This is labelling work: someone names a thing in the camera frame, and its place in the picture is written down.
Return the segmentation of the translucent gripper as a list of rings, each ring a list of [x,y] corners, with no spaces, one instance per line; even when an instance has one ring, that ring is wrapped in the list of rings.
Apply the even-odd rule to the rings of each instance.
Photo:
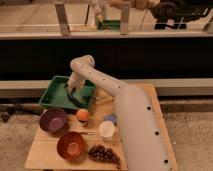
[[[80,89],[85,83],[85,79],[77,73],[72,73],[67,82],[68,93],[71,93],[74,88]]]

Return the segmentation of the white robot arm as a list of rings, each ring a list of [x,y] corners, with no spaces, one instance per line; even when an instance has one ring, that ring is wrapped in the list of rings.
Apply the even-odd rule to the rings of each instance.
[[[172,164],[148,95],[94,68],[91,55],[73,59],[68,92],[89,80],[114,97],[115,114],[128,171],[171,171]]]

